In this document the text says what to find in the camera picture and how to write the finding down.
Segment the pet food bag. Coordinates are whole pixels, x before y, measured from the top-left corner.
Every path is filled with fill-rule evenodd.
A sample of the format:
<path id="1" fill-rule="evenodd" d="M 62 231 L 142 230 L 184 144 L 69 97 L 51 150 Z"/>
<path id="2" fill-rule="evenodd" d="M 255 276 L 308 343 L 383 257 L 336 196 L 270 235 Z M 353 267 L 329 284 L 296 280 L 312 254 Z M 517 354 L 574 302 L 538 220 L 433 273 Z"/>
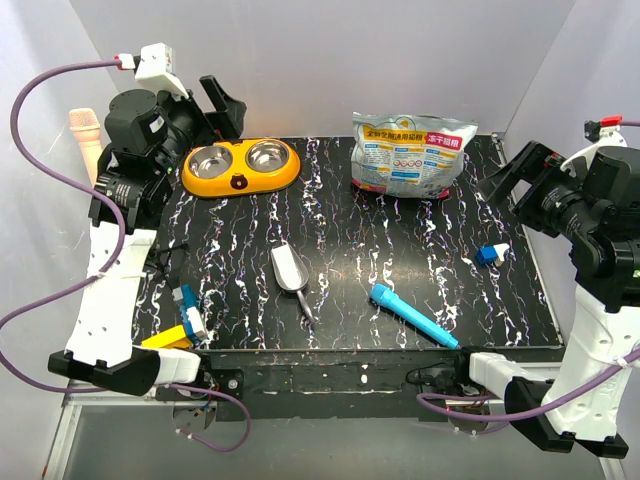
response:
<path id="1" fill-rule="evenodd" d="M 352 115 L 352 184 L 396 198 L 443 199 L 478 124 L 424 115 Z"/>

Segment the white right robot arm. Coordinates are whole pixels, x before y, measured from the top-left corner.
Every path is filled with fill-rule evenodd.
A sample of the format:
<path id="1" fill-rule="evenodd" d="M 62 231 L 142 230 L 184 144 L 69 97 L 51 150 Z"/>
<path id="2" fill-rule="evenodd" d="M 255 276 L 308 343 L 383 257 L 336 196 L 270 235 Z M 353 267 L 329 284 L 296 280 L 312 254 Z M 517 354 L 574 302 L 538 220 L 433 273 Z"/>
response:
<path id="1" fill-rule="evenodd" d="M 559 154 L 532 141 L 479 189 L 499 203 L 522 181 L 529 187 L 513 208 L 516 218 L 571 244 L 576 308 L 561 366 L 547 380 L 501 354 L 466 347 L 453 387 L 464 397 L 484 389 L 500 397 L 506 422 L 541 450 L 580 445 L 622 459 L 629 448 L 617 412 L 639 365 L 639 153 L 599 146 L 571 172 Z"/>

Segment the metal food scoop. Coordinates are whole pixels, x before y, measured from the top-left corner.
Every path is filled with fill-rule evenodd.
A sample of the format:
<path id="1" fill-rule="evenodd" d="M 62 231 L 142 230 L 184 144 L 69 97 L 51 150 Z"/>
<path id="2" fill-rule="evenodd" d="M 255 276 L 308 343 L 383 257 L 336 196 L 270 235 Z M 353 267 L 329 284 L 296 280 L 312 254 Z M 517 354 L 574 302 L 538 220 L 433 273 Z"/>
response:
<path id="1" fill-rule="evenodd" d="M 301 258 L 289 244 L 273 248 L 270 257 L 278 285 L 285 292 L 297 296 L 307 321 L 313 325 L 314 316 L 304 294 L 309 273 Z"/>

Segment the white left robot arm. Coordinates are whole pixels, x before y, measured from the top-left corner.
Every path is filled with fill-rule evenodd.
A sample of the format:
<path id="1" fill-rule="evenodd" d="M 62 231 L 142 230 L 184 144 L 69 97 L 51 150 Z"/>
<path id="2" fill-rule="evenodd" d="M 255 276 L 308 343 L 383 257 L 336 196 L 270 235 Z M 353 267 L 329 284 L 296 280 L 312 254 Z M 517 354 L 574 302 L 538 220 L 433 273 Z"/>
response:
<path id="1" fill-rule="evenodd" d="M 98 157 L 94 190 L 115 203 L 124 222 L 92 200 L 88 273 L 95 280 L 83 292 L 66 346 L 49 357 L 50 372 L 136 396 L 174 383 L 193 400 L 211 392 L 213 377 L 200 367 L 198 354 L 136 346 L 131 339 L 139 283 L 173 192 L 173 173 L 194 148 L 236 140 L 243 131 L 245 103 L 212 75 L 199 82 L 211 112 L 191 95 L 168 90 L 134 89 L 111 101 L 105 118 L 110 142 Z"/>

